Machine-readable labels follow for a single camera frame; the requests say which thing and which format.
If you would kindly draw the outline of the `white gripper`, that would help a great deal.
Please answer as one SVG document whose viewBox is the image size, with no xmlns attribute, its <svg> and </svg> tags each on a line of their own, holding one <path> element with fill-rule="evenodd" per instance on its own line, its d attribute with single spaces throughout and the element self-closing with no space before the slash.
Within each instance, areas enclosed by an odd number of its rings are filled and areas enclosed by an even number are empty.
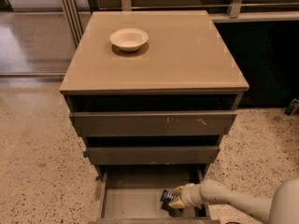
<svg viewBox="0 0 299 224">
<path fill-rule="evenodd" d="M 187 207 L 199 207 L 204 203 L 200 193 L 200 184 L 187 184 L 184 187 L 179 186 L 172 190 L 172 192 L 181 199 L 175 199 L 168 205 L 173 209 L 184 209 Z"/>
</svg>

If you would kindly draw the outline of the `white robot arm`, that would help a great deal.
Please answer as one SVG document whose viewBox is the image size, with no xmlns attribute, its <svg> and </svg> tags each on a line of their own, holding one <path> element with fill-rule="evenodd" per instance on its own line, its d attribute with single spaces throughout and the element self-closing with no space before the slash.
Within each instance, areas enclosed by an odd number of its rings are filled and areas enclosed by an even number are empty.
<svg viewBox="0 0 299 224">
<path fill-rule="evenodd" d="M 213 179 L 177 187 L 173 193 L 175 198 L 169 206 L 174 209 L 196 207 L 204 203 L 228 204 L 263 224 L 299 224 L 298 179 L 280 185 L 272 198 L 231 190 Z"/>
</svg>

